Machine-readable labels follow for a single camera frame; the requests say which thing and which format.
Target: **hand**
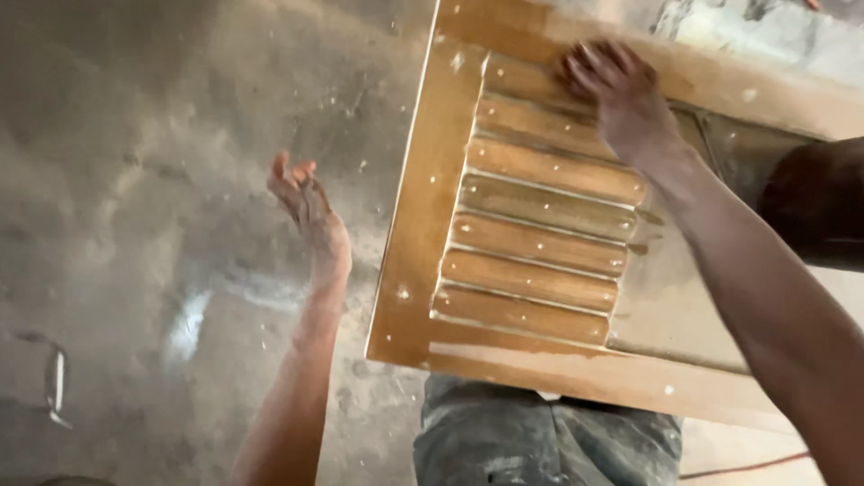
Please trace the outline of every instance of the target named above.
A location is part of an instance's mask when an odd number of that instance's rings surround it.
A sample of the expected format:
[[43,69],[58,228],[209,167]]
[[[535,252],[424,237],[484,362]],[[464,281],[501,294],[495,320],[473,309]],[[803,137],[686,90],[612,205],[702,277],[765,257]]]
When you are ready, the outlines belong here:
[[342,219],[330,209],[324,189],[314,178],[315,162],[289,166],[288,152],[273,161],[267,188],[291,215],[312,251],[312,284],[345,281],[351,271],[351,241]]
[[618,159],[637,169],[686,144],[657,88],[657,72],[620,42],[580,43],[562,59],[563,81],[597,103],[600,136]]

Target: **person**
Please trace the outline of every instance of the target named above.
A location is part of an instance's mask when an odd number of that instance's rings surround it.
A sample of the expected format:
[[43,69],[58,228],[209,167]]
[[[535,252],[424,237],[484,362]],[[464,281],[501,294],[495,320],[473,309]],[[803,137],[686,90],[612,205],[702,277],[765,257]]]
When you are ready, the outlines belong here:
[[[562,82],[598,106],[600,135],[664,196],[753,377],[801,433],[828,484],[864,484],[864,336],[802,261],[677,129],[655,71],[624,44],[573,47]],[[293,346],[241,448],[232,484],[313,484],[351,256],[314,164],[276,158],[270,190],[312,251]],[[432,374],[417,482],[674,484],[681,421],[660,413]]]

